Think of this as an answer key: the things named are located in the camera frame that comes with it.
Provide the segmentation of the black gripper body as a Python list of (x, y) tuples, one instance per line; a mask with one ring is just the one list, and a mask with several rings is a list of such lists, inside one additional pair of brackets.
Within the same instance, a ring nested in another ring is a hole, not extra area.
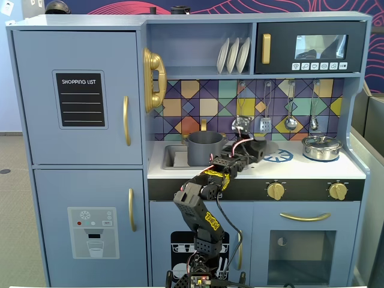
[(233, 159), (230, 161), (231, 171), (243, 171), (249, 164), (255, 163), (257, 158), (247, 150), (248, 146), (244, 143), (235, 148)]

